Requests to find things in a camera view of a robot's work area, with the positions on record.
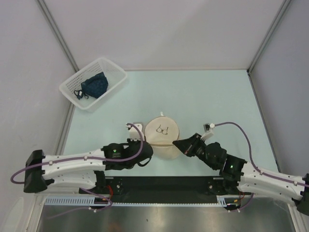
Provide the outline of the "beige mesh laundry bag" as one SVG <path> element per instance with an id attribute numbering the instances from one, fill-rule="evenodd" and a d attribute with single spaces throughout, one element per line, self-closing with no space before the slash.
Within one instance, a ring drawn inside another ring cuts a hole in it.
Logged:
<path id="1" fill-rule="evenodd" d="M 172 160 L 180 155 L 179 150 L 172 143 L 180 138 L 179 126 L 163 112 L 146 125 L 144 135 L 153 148 L 155 156 L 163 160 Z"/>

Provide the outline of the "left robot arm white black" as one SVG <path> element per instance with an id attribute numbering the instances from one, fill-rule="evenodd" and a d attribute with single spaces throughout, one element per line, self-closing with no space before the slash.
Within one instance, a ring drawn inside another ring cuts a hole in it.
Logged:
<path id="1" fill-rule="evenodd" d="M 78 187 L 102 193 L 107 182 L 104 171 L 132 169 L 135 165 L 147 165 L 153 149 L 146 141 L 111 143 L 103 148 L 67 157 L 46 155 L 35 150 L 26 161 L 25 193 L 39 193 L 48 186 Z"/>

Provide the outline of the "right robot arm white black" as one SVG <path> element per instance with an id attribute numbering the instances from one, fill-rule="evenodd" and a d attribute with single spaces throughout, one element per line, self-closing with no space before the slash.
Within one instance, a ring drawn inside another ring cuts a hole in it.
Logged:
<path id="1" fill-rule="evenodd" d="M 259 194 L 283 201 L 309 214 L 309 176 L 304 177 L 272 172 L 239 157 L 229 155 L 218 142 L 206 144 L 201 135 L 173 141 L 184 155 L 197 157 L 223 178 L 223 189 L 228 194 L 237 190 Z"/>

